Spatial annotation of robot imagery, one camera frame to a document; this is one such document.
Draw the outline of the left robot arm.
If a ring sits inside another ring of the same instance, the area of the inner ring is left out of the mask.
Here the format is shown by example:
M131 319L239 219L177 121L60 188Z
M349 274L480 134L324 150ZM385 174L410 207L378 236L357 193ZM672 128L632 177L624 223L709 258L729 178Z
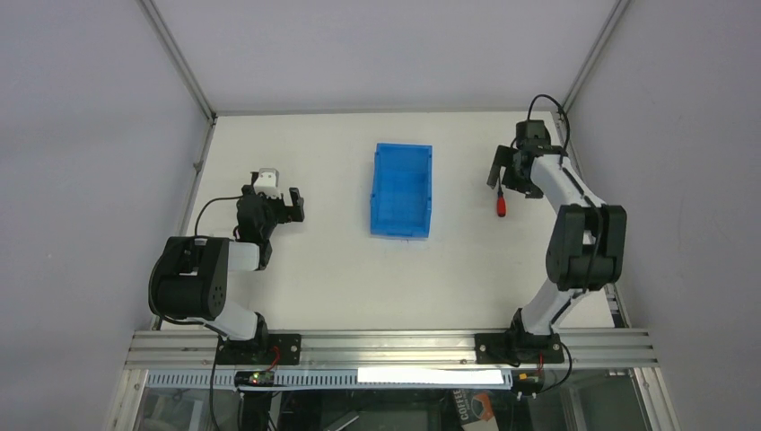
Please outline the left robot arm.
M303 222L300 191L283 193L279 183L274 168L251 174L232 197L237 220L232 236L193 233L167 239L149 276L148 304L154 315L175 325L203 325L233 342L267 346L264 316L229 300L228 276L266 269L277 226Z

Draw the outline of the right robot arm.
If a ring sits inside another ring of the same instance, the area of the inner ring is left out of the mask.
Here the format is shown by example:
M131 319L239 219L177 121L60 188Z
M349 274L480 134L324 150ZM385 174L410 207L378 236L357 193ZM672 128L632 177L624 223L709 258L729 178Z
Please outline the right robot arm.
M627 213L592 192L538 119L518 122L512 143L497 147L486 183L526 199L544 198L555 212L547 280L505 333L513 352L552 350L560 344L555 328L574 306L620 278Z

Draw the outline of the red handled screwdriver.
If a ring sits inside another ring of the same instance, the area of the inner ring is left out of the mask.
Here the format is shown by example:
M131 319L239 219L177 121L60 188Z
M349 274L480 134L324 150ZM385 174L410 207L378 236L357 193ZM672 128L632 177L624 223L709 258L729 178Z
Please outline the red handled screwdriver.
M507 206L506 201L503 194L503 188L501 186L497 187L497 200L496 200L496 214L499 217L506 217L507 215Z

